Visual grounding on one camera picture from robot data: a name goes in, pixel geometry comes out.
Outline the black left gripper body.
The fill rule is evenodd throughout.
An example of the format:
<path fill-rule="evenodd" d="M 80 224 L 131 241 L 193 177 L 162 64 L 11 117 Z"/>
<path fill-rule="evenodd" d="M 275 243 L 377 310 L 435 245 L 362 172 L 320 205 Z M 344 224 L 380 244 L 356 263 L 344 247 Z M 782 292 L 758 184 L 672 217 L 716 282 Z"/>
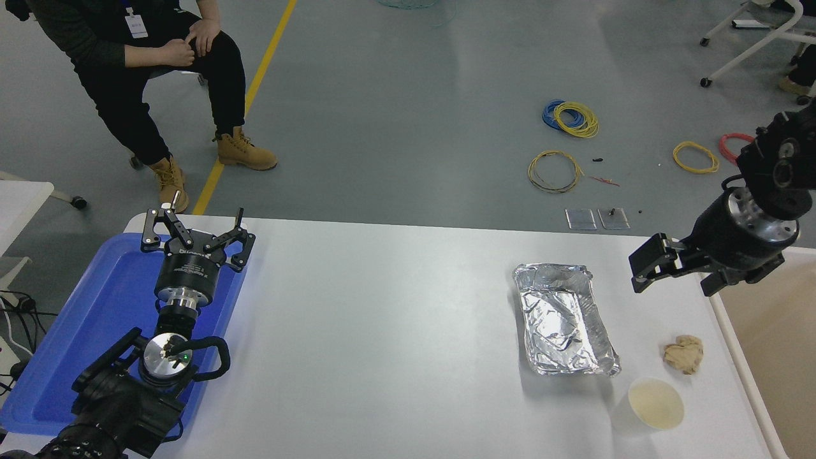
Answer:
<path fill-rule="evenodd" d="M 198 302 L 211 302 L 219 279 L 221 267 L 226 261 L 224 248 L 206 252 L 207 242 L 195 243 L 186 248 L 182 241 L 172 238 L 164 244 L 165 256 L 155 285 L 155 296 L 169 302 L 175 291 L 194 291 Z"/>

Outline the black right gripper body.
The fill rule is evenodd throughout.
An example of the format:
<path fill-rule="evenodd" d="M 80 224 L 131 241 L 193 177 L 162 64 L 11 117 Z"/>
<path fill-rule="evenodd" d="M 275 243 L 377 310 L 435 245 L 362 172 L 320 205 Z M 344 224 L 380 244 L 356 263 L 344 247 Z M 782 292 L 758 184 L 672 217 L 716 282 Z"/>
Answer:
<path fill-rule="evenodd" d="M 726 191 L 697 218 L 688 246 L 734 270 L 755 270 L 788 247 L 788 221 L 763 211 L 750 191 Z"/>

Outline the person's right hand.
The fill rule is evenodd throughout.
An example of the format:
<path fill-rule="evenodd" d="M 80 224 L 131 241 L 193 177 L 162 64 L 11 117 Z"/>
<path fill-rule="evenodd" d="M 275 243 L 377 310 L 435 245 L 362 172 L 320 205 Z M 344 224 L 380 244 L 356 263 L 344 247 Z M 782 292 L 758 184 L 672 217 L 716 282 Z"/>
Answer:
<path fill-rule="evenodd" d="M 195 60 L 192 46 L 184 39 L 171 39 L 157 50 L 157 64 L 171 67 L 189 67 Z"/>

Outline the person's left hand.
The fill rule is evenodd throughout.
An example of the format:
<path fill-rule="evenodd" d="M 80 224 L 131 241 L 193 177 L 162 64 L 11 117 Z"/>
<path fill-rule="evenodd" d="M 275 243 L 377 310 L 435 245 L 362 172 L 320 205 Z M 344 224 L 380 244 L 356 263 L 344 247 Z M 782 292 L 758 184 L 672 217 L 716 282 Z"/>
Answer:
<path fill-rule="evenodd" d="M 212 50 L 213 41 L 221 32 L 221 20 L 217 17 L 202 17 L 189 27 L 186 43 L 195 56 L 205 56 Z"/>

